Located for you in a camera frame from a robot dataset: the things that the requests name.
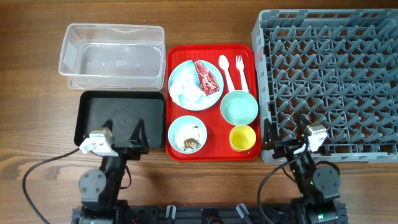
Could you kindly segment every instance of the red tray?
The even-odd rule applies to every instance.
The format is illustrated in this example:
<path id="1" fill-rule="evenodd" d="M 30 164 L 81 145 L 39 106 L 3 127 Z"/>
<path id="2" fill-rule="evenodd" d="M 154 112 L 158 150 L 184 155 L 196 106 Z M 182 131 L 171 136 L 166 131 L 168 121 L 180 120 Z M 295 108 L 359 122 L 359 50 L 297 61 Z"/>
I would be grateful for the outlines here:
<path id="1" fill-rule="evenodd" d="M 248 83 L 250 93 L 258 99 L 256 73 L 254 72 L 254 57 L 252 50 L 244 44 L 206 44 L 206 45 L 178 45 L 173 47 L 167 54 L 166 84 L 173 69 L 180 63 L 191 59 L 202 59 L 212 63 L 218 68 L 224 78 L 224 90 L 221 98 L 210 108 L 202 111 L 189 111 L 176 105 L 169 95 L 166 94 L 166 135 L 172 122 L 184 115 L 192 115 L 203 121 L 207 128 L 207 140 L 205 145 L 193 154 L 182 154 L 177 152 L 166 142 L 167 154 L 178 161 L 243 161 L 254 159 L 261 152 L 260 121 L 257 117 L 250 127 L 257 134 L 254 146 L 244 152 L 236 152 L 229 145 L 229 133 L 234 128 L 221 115 L 220 103 L 225 94 L 228 93 L 225 73 L 218 65 L 220 55 L 225 55 L 229 61 L 229 74 L 231 75 L 235 89 L 241 90 L 241 79 L 239 70 L 236 69 L 235 57 L 242 55 L 244 62 L 244 74 Z"/>

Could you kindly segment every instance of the candy wrapper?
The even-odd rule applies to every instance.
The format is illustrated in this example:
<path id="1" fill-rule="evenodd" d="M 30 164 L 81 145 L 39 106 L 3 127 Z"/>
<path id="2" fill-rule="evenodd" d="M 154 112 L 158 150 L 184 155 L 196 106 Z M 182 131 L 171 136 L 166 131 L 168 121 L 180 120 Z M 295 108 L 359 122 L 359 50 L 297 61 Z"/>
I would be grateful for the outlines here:
<path id="1" fill-rule="evenodd" d="M 206 96 L 219 91 L 220 88 L 212 72 L 203 65 L 201 60 L 194 60 L 193 63 L 198 72 L 201 89 L 205 92 Z"/>

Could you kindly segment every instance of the wood grain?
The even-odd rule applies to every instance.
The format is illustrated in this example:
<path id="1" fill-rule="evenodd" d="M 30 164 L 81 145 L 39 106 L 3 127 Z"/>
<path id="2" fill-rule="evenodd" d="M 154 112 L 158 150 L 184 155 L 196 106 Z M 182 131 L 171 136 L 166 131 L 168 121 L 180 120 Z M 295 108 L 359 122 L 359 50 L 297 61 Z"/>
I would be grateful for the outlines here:
<path id="1" fill-rule="evenodd" d="M 178 1 L 19 0 L 0 4 L 0 223 L 40 223 L 26 202 L 21 179 L 33 164 L 75 148 L 80 91 L 58 73 L 60 48 L 72 22 L 159 25 L 167 49 L 177 44 L 242 42 L 262 9 L 397 7 L 397 1 Z M 28 191 L 52 223 L 69 223 L 80 205 L 78 179 L 100 158 L 80 152 L 31 173 Z M 236 205 L 256 202 L 257 187 L 274 167 L 249 162 L 179 163 L 164 149 L 129 162 L 133 183 L 121 198 L 131 205 Z M 341 201 L 350 223 L 397 223 L 398 164 L 339 164 Z M 298 197 L 276 173 L 264 202 Z"/>

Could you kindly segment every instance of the clear plastic container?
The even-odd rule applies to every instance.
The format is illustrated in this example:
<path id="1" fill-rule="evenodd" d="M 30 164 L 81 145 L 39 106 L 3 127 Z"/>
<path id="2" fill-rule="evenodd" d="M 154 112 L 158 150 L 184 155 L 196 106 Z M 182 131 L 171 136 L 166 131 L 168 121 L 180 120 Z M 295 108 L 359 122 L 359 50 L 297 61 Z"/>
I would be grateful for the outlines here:
<path id="1" fill-rule="evenodd" d="M 160 90 L 164 43 L 159 26 L 70 24 L 58 71 L 76 90 Z"/>

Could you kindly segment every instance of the white fork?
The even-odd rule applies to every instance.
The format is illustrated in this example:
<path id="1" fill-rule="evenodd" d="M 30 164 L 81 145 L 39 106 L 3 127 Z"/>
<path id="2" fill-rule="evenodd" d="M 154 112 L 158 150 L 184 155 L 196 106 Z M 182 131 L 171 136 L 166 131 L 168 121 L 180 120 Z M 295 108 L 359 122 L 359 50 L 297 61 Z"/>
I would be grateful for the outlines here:
<path id="1" fill-rule="evenodd" d="M 243 59 L 242 59 L 241 55 L 236 56 L 236 68 L 241 73 L 242 90 L 249 92 L 248 83 L 246 82 L 246 77 L 244 76 L 244 72 L 243 72 L 244 65 L 243 65 Z"/>

